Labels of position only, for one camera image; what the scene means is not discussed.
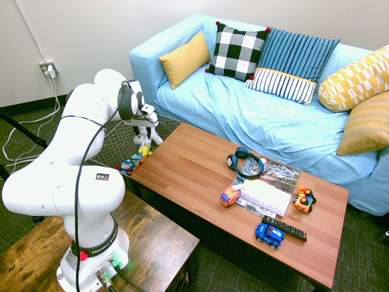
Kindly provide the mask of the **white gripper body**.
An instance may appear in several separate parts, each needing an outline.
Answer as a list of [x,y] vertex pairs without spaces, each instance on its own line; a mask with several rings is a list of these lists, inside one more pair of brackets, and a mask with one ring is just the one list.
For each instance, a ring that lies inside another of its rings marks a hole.
[[133,126],[133,127],[157,127],[158,124],[159,124],[159,121],[158,120],[152,120],[152,118],[133,118],[133,119],[128,119],[128,120],[125,120],[124,123],[126,125],[130,125],[130,126]]

